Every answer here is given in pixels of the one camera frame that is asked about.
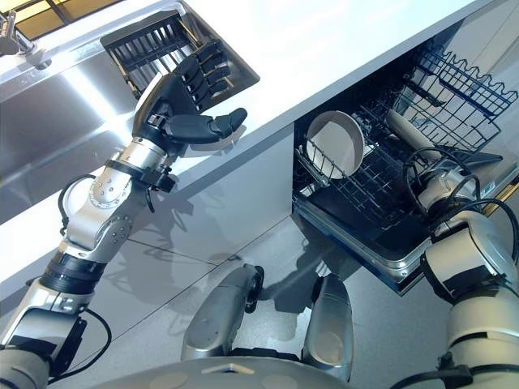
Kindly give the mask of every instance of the dishwasher rack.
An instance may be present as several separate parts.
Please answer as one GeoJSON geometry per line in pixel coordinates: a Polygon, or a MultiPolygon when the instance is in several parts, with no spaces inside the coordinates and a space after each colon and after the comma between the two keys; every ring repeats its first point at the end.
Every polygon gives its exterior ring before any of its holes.
{"type": "MultiPolygon", "coordinates": [[[[397,224],[413,210],[401,175],[403,163],[414,150],[386,124],[390,109],[409,120],[435,146],[465,160],[500,133],[495,119],[517,99],[517,92],[506,92],[504,85],[493,83],[490,75],[480,75],[477,67],[468,67],[465,60],[443,53],[431,43],[419,46],[402,61],[412,67],[399,82],[347,112],[360,125],[369,150],[356,173],[345,174],[318,147],[315,150],[320,158],[315,158],[315,153],[309,156],[306,143],[311,140],[305,136],[298,137],[295,145],[298,163],[314,180],[312,190],[315,185],[331,186],[382,229],[397,224]],[[324,173],[317,160],[329,162],[332,172],[324,173]],[[336,171],[341,173],[340,179],[331,178],[336,171]]],[[[335,109],[343,110],[340,105],[335,109]]],[[[418,162],[429,169],[441,160],[418,162]]]]}

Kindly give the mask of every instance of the stainless steel sink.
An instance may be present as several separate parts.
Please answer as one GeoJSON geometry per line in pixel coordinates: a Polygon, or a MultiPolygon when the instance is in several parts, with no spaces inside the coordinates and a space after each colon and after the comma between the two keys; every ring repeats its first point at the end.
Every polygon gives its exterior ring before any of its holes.
{"type": "MultiPolygon", "coordinates": [[[[186,4],[178,2],[176,8],[197,41],[220,38],[186,4]]],[[[150,15],[149,7],[146,12],[142,17],[150,15]]],[[[0,80],[6,79],[0,84],[0,223],[100,167],[131,140],[136,99],[100,43],[108,32],[128,24],[126,18],[96,30],[95,36],[85,33],[88,41],[52,57],[44,71],[29,68],[8,78],[3,76],[12,69],[0,71],[0,80]]],[[[233,88],[214,104],[259,80],[226,48],[233,88]]]]}

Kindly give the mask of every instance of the white countertop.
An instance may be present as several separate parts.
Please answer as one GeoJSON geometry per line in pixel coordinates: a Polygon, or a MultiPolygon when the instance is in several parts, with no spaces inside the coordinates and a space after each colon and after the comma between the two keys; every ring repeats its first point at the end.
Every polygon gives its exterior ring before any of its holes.
{"type": "MultiPolygon", "coordinates": [[[[261,80],[210,109],[247,109],[246,129],[222,153],[189,150],[174,165],[183,188],[490,0],[263,0],[187,3],[261,80]]],[[[55,248],[58,194],[0,225],[3,281],[55,248]],[[26,238],[21,246],[19,237],[26,238]]]]}

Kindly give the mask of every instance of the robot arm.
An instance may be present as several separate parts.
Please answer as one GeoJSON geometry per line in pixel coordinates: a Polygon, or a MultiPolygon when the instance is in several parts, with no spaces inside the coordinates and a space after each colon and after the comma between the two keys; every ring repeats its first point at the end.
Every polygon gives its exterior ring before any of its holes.
{"type": "Polygon", "coordinates": [[[431,222],[432,246],[421,258],[422,271],[453,307],[439,370],[406,378],[394,389],[433,378],[448,388],[519,387],[519,226],[506,204],[479,198],[473,178],[440,170],[415,197],[431,222]],[[512,255],[479,209],[484,203],[498,203],[509,216],[512,255]]]}
{"type": "Polygon", "coordinates": [[[245,109],[215,119],[199,115],[225,89],[224,62],[221,43],[211,42],[161,77],[138,103],[133,140],[93,181],[56,255],[0,337],[0,387],[46,387],[49,375],[68,368],[86,327],[80,314],[135,217],[147,203],[152,209],[149,191],[173,188],[166,157],[176,157],[185,144],[223,139],[242,124],[245,109]]]}

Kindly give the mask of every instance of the white plate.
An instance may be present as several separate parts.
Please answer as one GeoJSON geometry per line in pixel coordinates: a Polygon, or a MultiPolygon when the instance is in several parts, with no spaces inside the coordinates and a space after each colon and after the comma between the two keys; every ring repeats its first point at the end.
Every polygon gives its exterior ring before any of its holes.
{"type": "Polygon", "coordinates": [[[307,155],[326,177],[343,178],[342,172],[349,176],[362,163],[364,136],[357,122],[344,112],[327,111],[316,117],[310,124],[307,139],[307,155]]]}

